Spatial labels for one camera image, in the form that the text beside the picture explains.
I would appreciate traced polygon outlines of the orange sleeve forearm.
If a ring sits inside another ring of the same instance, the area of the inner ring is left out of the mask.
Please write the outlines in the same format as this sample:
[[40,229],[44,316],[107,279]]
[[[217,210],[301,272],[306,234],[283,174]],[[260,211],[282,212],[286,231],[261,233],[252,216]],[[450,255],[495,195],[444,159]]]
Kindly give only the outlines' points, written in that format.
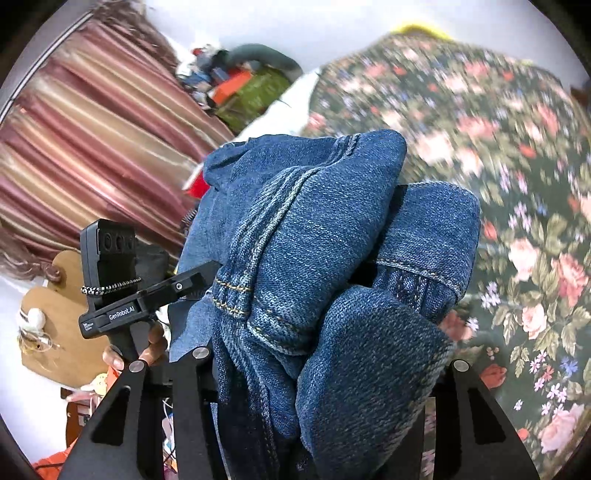
[[74,445],[75,442],[69,445],[65,450],[33,463],[32,468],[39,478],[43,480],[57,480]]

